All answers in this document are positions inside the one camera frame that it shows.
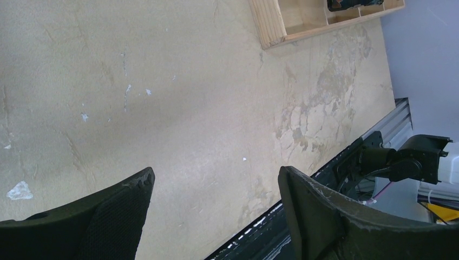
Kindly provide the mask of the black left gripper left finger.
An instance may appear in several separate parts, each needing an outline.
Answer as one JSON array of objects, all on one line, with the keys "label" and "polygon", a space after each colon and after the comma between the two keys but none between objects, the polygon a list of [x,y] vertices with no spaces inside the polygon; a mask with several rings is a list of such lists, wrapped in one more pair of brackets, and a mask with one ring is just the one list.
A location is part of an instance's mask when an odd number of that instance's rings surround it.
[{"label": "black left gripper left finger", "polygon": [[1,222],[1,259],[135,259],[155,182],[147,167],[25,220]]}]

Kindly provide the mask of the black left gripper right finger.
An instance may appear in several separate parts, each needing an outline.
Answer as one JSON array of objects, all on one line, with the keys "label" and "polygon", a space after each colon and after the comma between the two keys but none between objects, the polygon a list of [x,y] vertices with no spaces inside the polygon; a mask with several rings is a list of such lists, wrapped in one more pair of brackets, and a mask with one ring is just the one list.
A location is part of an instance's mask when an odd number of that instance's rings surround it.
[{"label": "black left gripper right finger", "polygon": [[278,185],[296,259],[458,259],[457,225],[370,208],[292,166]]}]

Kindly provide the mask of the navy floral patterned tie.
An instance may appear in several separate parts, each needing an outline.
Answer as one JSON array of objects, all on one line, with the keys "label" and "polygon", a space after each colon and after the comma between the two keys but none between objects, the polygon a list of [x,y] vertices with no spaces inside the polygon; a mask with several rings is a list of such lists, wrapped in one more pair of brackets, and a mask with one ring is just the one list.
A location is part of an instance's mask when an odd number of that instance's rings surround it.
[{"label": "navy floral patterned tie", "polygon": [[327,0],[327,8],[330,12],[343,11],[357,7],[381,5],[383,0]]}]

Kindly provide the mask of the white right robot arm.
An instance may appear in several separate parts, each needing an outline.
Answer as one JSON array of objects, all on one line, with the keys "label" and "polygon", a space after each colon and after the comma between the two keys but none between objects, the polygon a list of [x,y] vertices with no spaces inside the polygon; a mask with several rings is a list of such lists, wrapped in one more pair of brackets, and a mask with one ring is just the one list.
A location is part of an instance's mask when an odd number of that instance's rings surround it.
[{"label": "white right robot arm", "polygon": [[458,184],[458,142],[444,136],[414,135],[398,150],[364,149],[359,164],[366,177]]}]

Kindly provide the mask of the wooden compartment tray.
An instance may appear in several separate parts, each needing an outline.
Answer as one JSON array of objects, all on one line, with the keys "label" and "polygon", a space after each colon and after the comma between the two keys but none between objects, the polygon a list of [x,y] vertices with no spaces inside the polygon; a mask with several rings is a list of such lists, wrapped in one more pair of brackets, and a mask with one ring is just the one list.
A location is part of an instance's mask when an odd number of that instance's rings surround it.
[{"label": "wooden compartment tray", "polygon": [[302,40],[380,18],[405,7],[405,1],[384,1],[330,12],[326,1],[249,1],[263,49]]}]

